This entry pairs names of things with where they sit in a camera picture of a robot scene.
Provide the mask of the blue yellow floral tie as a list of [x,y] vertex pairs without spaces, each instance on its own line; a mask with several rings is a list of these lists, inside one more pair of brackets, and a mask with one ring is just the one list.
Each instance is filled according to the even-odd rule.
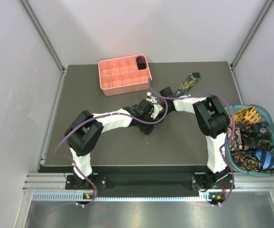
[[180,97],[186,95],[192,87],[201,79],[199,72],[190,73],[184,82],[179,86],[174,95]]

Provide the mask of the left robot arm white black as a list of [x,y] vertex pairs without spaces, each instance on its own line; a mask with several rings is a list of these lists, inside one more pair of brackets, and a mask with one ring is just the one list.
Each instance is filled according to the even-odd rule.
[[167,112],[167,108],[165,103],[143,99],[132,107],[101,115],[82,111],[65,132],[66,143],[76,164],[71,183],[81,189],[91,186],[90,154],[102,133],[118,128],[137,127],[142,133],[149,135],[157,125],[156,122]]

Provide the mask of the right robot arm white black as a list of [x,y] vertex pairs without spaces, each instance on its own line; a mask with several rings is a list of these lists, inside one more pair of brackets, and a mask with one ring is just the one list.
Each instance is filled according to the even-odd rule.
[[230,123],[220,100],[214,95],[205,97],[183,95],[176,98],[170,87],[161,90],[160,95],[168,102],[168,113],[176,111],[194,114],[200,131],[206,137],[208,171],[191,176],[193,188],[206,191],[219,187],[229,173],[222,145],[225,143]]

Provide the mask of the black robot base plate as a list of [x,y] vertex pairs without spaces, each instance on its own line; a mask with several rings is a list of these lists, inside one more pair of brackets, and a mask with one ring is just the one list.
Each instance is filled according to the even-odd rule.
[[229,168],[214,174],[205,165],[169,166],[93,166],[88,177],[100,193],[115,188],[167,188],[171,191],[229,190],[232,175]]

